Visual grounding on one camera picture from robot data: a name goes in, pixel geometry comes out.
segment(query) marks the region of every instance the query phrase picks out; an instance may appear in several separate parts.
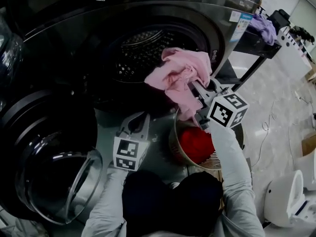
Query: black pants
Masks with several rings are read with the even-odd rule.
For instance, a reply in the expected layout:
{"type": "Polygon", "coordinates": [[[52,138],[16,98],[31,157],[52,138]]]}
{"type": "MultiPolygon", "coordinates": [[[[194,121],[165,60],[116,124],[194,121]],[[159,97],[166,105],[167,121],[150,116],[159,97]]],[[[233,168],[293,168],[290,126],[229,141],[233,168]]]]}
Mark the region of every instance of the black pants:
{"type": "Polygon", "coordinates": [[[156,231],[206,235],[216,223],[222,195],[222,184],[206,172],[185,178],[173,190],[151,172],[135,172],[122,194],[127,237],[156,231]]]}

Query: person's left arm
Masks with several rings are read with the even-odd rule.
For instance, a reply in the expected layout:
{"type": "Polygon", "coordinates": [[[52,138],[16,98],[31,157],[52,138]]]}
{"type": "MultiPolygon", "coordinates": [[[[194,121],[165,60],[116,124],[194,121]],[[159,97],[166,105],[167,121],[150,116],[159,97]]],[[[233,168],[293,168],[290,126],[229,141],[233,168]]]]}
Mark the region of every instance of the person's left arm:
{"type": "Polygon", "coordinates": [[[108,179],[100,200],[94,206],[81,237],[125,237],[122,192],[127,170],[108,168],[108,179]]]}

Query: pink garment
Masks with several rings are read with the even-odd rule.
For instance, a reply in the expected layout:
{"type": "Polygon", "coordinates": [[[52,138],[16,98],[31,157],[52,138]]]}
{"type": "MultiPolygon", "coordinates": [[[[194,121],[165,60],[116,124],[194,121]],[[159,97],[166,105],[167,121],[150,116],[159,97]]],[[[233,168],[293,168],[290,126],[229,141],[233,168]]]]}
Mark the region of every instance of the pink garment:
{"type": "Polygon", "coordinates": [[[179,105],[180,120],[193,118],[202,104],[194,97],[188,83],[199,81],[204,87],[210,82],[212,73],[210,59],[205,52],[166,48],[162,52],[165,64],[146,77],[145,83],[164,90],[165,94],[179,105]]]}

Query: red garment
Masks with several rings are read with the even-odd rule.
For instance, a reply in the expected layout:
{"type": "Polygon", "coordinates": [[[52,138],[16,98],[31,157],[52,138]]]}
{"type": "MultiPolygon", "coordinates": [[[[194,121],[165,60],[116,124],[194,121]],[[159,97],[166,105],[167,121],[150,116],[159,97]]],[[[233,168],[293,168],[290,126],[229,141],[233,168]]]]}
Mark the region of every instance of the red garment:
{"type": "Polygon", "coordinates": [[[186,128],[180,135],[179,142],[187,156],[197,164],[204,162],[215,152],[211,135],[199,127],[186,128]]]}

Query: white marker cube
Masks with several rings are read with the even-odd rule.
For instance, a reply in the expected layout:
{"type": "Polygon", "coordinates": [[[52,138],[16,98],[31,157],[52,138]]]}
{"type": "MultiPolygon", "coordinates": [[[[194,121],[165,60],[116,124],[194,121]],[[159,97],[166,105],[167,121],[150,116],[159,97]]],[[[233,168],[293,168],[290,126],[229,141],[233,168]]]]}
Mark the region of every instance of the white marker cube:
{"type": "Polygon", "coordinates": [[[137,171],[143,162],[149,142],[131,139],[114,138],[113,161],[114,167],[137,171]]]}
{"type": "Polygon", "coordinates": [[[215,97],[207,118],[224,127],[234,127],[241,123],[249,104],[236,93],[215,97]]]}

